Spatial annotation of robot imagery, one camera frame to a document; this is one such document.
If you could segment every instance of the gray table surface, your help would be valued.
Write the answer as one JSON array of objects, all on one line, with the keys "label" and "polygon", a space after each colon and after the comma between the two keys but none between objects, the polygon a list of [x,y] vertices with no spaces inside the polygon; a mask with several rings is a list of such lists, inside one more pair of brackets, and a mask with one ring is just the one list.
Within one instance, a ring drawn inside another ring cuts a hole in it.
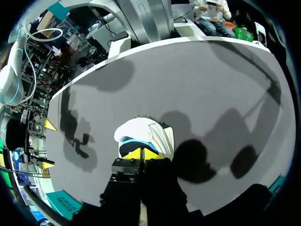
[{"label": "gray table surface", "polygon": [[238,43],[189,41],[115,60],[50,102],[48,118],[59,128],[46,140],[54,189],[99,205],[118,156],[114,131],[144,114],[173,127],[175,147],[197,140],[198,148],[175,154],[190,210],[208,214],[289,167],[294,109],[275,57]]}]

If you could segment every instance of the jeans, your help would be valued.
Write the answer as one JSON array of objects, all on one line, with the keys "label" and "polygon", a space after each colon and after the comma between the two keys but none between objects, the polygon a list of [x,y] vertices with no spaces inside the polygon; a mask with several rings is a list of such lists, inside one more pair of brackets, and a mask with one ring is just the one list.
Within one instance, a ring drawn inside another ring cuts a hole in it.
[{"label": "jeans", "polygon": [[222,37],[235,38],[235,33],[225,26],[223,22],[215,23],[201,18],[198,20],[198,24],[207,36],[219,36],[218,34],[220,34]]}]

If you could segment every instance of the yellow triangle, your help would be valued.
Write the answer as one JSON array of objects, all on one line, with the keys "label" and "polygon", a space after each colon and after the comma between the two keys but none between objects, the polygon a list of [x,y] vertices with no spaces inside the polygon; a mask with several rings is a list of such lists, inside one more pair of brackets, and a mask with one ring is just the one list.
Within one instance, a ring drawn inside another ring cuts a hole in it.
[{"label": "yellow triangle", "polygon": [[50,168],[50,167],[53,167],[54,164],[50,164],[50,163],[47,163],[47,162],[42,162],[42,168],[43,169],[47,169],[47,168]]},{"label": "yellow triangle", "polygon": [[45,119],[44,127],[47,129],[51,129],[53,131],[57,131],[55,126],[49,121],[49,119]]},{"label": "yellow triangle", "polygon": [[[141,148],[137,148],[136,150],[134,150],[130,154],[124,156],[123,159],[140,159],[140,151],[141,151]],[[145,158],[145,160],[163,159],[161,156],[155,154],[154,152],[150,151],[147,148],[144,148],[144,158]]]},{"label": "yellow triangle", "polygon": [[163,159],[161,156],[155,154],[154,152],[150,151],[149,149],[144,149],[144,158],[145,160],[149,159]]},{"label": "yellow triangle", "polygon": [[140,151],[141,148],[137,148],[133,152],[130,152],[130,154],[123,157],[123,159],[140,159]]}]

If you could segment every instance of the person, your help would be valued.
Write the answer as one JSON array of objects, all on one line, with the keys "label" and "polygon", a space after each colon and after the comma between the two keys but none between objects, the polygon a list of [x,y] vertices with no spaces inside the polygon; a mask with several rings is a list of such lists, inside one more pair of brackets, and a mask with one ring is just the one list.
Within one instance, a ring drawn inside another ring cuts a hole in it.
[{"label": "person", "polygon": [[224,25],[225,19],[231,19],[226,0],[194,0],[196,21],[208,36],[235,38],[235,33]]}]

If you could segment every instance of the blue sign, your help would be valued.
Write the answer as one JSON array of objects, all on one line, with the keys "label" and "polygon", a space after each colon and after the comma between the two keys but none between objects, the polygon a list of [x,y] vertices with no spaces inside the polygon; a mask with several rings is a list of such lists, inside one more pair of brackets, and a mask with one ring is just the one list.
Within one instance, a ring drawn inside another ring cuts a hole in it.
[{"label": "blue sign", "polygon": [[72,215],[78,212],[82,204],[73,199],[65,191],[46,193],[52,209],[61,214],[64,218],[72,220]]}]

